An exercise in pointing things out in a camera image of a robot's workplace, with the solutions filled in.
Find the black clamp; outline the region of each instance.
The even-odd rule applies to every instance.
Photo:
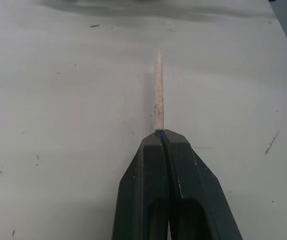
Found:
[[[187,139],[153,133],[118,190],[112,240],[242,240],[216,176]]]

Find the black plastic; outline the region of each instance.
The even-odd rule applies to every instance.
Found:
[[[216,176],[187,139],[144,138],[119,184],[112,240],[242,240]]]

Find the white table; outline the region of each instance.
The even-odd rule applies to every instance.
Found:
[[[268,0],[53,1],[0,0],[0,240],[111,238],[154,130],[157,48],[165,127],[218,177],[244,240],[287,239],[287,39]]]

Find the scratch mark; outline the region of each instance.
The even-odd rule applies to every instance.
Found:
[[[267,148],[267,150],[265,151],[264,154],[267,155],[267,154],[269,153],[269,151],[270,151],[270,149],[272,148],[272,146],[273,146],[273,144],[274,144],[276,138],[278,137],[279,132],[280,132],[280,130],[278,130],[277,133],[274,135],[273,139],[272,139],[271,142],[269,143],[270,147]]]
[[[182,193],[182,187],[180,186],[179,177],[177,177],[177,182],[178,182],[178,186],[179,186],[180,195],[182,196],[183,193]]]
[[[75,64],[73,69],[71,70],[72,73],[75,71],[76,67],[77,67],[77,64]]]

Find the wooden stick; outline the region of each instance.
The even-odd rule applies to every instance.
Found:
[[[163,60],[160,49],[154,65],[154,129],[164,129]]]

